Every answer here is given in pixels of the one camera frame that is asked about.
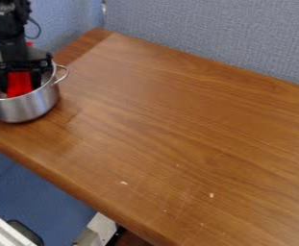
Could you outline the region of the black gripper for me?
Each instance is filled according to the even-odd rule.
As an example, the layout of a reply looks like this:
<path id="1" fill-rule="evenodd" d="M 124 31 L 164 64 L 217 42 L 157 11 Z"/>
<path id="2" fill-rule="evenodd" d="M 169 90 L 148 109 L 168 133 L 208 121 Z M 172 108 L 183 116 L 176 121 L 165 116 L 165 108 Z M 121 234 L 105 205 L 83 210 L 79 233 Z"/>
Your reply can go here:
<path id="1" fill-rule="evenodd" d="M 0 91 L 6 92 L 4 72 L 30 70 L 32 89 L 41 86 L 41 72 L 52 71 L 52 55 L 25 42 L 0 41 Z"/>

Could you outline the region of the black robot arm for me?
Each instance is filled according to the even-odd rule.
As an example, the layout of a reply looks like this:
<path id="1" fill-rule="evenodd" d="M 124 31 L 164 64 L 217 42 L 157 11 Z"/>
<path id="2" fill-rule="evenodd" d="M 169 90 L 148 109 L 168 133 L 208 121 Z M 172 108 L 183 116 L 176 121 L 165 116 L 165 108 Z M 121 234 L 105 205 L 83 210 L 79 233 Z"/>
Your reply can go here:
<path id="1" fill-rule="evenodd" d="M 26 41 L 25 25 L 32 22 L 29 0 L 0 0 L 0 92 L 16 97 L 42 85 L 42 77 L 52 72 L 52 54 Z"/>

